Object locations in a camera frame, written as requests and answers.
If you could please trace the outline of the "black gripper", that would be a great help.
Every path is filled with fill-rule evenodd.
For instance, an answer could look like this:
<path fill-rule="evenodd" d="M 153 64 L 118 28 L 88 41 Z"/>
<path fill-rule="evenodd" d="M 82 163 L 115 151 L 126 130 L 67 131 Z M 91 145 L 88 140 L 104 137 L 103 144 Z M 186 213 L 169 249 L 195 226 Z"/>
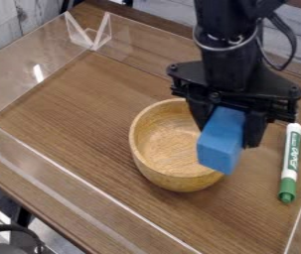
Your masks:
<path fill-rule="evenodd" d="M 171 63 L 171 93 L 186 99 L 193 119 L 203 130 L 217 106 L 245 115 L 244 148 L 260 145 L 266 122 L 293 122 L 301 87 L 276 72 L 291 60 L 274 63 L 264 51 L 202 52 L 198 61 Z"/>

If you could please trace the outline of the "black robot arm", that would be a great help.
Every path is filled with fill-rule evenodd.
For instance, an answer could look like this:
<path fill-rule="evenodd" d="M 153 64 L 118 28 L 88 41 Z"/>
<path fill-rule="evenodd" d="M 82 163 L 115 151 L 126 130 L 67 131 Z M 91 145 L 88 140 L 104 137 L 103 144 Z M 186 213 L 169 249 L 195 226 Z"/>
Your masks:
<path fill-rule="evenodd" d="M 286 1 L 194 0 L 193 41 L 201 58 L 167 66 L 171 94 L 186 99 L 199 128 L 220 106 L 244 113 L 245 148 L 258 146 L 269 123 L 296 121 L 301 87 L 278 75 L 288 64 L 273 63 L 262 49 L 264 20 L 297 48 L 293 31 L 276 13 Z"/>

